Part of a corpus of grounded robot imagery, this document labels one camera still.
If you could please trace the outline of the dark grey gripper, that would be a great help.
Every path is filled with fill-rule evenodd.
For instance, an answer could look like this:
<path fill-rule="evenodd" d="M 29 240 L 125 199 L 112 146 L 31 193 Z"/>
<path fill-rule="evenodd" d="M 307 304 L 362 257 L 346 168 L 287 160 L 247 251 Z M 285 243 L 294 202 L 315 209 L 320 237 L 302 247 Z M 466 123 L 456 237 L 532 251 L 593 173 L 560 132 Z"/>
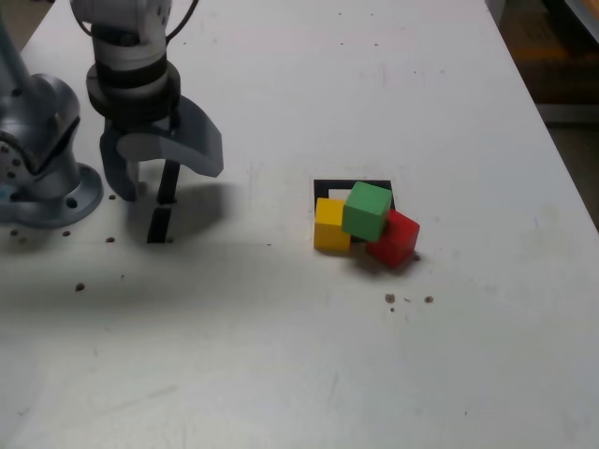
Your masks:
<path fill-rule="evenodd" d="M 208 115 L 182 96 L 178 116 L 125 125 L 105 121 L 100 152 L 110 188 L 121 199 L 138 199 L 139 164 L 169 160 L 216 178 L 224 168 L 222 134 Z"/>

